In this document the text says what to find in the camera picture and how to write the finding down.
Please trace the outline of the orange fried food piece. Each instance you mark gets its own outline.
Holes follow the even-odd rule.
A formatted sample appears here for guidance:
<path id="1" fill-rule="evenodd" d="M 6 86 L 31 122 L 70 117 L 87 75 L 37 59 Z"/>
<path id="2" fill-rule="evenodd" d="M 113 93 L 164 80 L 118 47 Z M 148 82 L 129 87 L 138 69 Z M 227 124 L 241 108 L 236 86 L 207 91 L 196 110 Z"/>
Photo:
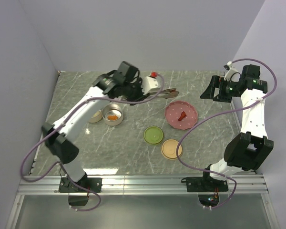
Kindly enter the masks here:
<path id="1" fill-rule="evenodd" d="M 108 119 L 109 121 L 115 121 L 115 120 L 118 120 L 119 117 L 116 116 L 116 115 L 109 115 L 109 116 L 107 116 L 107 119 Z"/>

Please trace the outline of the steel food tongs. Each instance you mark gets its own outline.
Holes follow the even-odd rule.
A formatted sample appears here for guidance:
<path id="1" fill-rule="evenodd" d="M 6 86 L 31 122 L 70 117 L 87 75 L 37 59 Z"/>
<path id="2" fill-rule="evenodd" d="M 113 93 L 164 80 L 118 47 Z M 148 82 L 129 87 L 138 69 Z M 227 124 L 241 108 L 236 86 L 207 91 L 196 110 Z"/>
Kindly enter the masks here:
<path id="1" fill-rule="evenodd" d="M 157 93 L 158 91 L 149 92 L 145 96 L 148 98 L 148 97 L 154 96 Z M 156 96 L 156 98 L 169 99 L 169 98 L 175 98 L 178 95 L 179 95 L 179 91 L 177 91 L 176 88 L 169 88 L 169 89 L 160 91 L 159 94 Z"/>

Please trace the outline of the red sausage piece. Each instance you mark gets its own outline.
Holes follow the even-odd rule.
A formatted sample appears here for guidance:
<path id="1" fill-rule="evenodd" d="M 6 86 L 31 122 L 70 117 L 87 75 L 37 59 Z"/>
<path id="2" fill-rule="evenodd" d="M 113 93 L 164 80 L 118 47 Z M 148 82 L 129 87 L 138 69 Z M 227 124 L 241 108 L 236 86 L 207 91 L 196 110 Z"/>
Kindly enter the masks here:
<path id="1" fill-rule="evenodd" d="M 181 114 L 180 114 L 180 117 L 178 118 L 178 121 L 182 121 L 184 118 L 186 118 L 186 112 L 185 111 L 182 111 Z"/>

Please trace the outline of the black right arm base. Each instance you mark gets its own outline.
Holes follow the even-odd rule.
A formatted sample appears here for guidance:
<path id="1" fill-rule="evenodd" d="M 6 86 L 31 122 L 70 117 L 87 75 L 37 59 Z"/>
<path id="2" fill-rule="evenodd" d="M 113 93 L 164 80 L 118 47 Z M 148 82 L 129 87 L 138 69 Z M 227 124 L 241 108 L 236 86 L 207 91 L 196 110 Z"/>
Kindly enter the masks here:
<path id="1" fill-rule="evenodd" d="M 185 177 L 181 180 L 186 184 L 188 193 L 198 193 L 198 200 L 203 208 L 213 208 L 219 205 L 219 193 L 229 190 L 226 181 L 207 180 L 203 177 Z"/>

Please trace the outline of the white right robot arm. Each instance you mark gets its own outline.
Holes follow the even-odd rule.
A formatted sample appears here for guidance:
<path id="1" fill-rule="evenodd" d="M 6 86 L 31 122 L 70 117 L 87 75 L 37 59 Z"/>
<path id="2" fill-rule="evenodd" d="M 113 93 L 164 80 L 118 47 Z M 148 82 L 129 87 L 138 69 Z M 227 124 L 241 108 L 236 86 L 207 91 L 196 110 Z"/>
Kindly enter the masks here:
<path id="1" fill-rule="evenodd" d="M 242 72 L 231 62 L 225 65 L 225 76 L 212 76 L 207 89 L 200 96 L 215 102 L 229 103 L 239 97 L 244 110 L 240 133 L 227 145 L 223 159 L 207 167 L 201 178 L 203 189 L 210 191 L 239 171 L 256 170 L 274 148 L 265 128 L 265 101 L 267 82 L 260 79 L 260 67 L 246 65 Z M 237 82 L 232 81 L 239 74 Z"/>

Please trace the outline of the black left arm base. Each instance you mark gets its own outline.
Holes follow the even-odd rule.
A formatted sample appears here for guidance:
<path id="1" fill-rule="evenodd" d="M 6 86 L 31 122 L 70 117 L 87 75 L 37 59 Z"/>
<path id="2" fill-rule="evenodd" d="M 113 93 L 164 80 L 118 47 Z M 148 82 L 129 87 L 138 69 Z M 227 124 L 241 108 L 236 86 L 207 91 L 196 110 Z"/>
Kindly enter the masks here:
<path id="1" fill-rule="evenodd" d="M 68 193 L 68 204 L 69 208 L 75 211 L 91 211 L 99 207 L 101 204 L 101 196 L 99 193 L 102 189 L 102 178 L 100 177 L 88 177 L 86 173 L 77 182 L 72 181 L 68 175 L 62 176 L 60 169 L 60 186 L 59 193 Z M 97 197 L 95 206 L 91 208 L 84 208 L 89 200 L 90 196 L 94 195 Z"/>

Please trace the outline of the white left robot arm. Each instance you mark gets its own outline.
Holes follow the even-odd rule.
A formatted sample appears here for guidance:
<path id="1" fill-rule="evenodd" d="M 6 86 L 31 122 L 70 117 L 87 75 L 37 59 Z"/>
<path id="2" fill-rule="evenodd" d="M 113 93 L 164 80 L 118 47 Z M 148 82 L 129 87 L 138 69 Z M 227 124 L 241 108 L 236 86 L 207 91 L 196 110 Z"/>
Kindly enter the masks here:
<path id="1" fill-rule="evenodd" d="M 123 96 L 127 101 L 138 101 L 143 96 L 141 84 L 140 70 L 123 61 L 118 69 L 98 76 L 67 114 L 53 124 L 42 126 L 46 147 L 59 159 L 76 192 L 87 187 L 87 175 L 77 158 L 79 149 L 73 142 L 92 116 L 113 99 Z"/>

